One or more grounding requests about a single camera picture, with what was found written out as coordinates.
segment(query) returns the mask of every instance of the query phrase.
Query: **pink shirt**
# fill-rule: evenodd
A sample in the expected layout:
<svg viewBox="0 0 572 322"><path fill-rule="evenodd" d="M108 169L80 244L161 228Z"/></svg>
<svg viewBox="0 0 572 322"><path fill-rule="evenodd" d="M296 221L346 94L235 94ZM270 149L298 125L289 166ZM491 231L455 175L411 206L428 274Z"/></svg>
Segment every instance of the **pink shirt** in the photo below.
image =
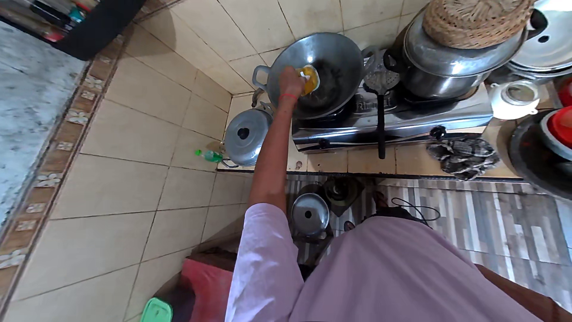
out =
<svg viewBox="0 0 572 322"><path fill-rule="evenodd" d="M246 212L225 321L540 321L421 223L373 217L306 282L276 206Z"/></svg>

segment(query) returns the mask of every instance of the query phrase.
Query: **foot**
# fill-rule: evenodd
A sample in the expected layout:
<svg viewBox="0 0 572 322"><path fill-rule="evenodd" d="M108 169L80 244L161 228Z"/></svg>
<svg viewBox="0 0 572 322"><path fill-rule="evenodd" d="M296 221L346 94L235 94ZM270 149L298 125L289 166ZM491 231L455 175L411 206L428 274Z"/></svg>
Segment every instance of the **foot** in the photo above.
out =
<svg viewBox="0 0 572 322"><path fill-rule="evenodd" d="M374 191L375 209L388 207L387 197L381 191Z"/></svg>
<svg viewBox="0 0 572 322"><path fill-rule="evenodd" d="M355 227L356 227L356 225L354 225L353 222L351 222L349 220L347 220L344 223L344 231L350 231L350 230L354 229Z"/></svg>

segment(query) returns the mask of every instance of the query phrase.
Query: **woven bamboo steamer lid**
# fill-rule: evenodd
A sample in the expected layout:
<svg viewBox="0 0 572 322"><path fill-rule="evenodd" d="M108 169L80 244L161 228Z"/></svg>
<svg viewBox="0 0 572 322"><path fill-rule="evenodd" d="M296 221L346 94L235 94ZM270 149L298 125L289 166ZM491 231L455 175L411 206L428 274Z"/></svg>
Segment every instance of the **woven bamboo steamer lid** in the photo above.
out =
<svg viewBox="0 0 572 322"><path fill-rule="evenodd" d="M432 0L423 29L443 46L479 49L500 44L526 27L534 0Z"/></svg>

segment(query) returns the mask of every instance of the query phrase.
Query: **red string bracelet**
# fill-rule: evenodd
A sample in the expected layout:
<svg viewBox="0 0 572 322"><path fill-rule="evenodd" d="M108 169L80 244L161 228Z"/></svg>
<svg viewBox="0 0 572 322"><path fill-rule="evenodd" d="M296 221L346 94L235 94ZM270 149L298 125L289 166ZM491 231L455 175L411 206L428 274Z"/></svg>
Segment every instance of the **red string bracelet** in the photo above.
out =
<svg viewBox="0 0 572 322"><path fill-rule="evenodd" d="M296 97L296 95L293 95L293 94L287 94L287 93L286 93L286 94L282 94L282 95L280 95L280 96L278 97L278 101L280 101L280 100L282 99L282 97L283 97L283 96L290 96L290 97L293 97L293 98L294 98L296 101L298 101L298 97Z"/></svg>

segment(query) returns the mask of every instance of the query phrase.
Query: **dish towel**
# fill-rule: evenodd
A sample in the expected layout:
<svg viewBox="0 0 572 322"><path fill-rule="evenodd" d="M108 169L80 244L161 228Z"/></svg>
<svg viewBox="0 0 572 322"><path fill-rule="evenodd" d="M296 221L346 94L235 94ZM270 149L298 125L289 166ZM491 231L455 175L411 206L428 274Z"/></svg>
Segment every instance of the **dish towel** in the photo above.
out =
<svg viewBox="0 0 572 322"><path fill-rule="evenodd" d="M482 139L454 139L427 145L427 152L441 161L441 170L457 179L469 181L496 167L500 158Z"/></svg>

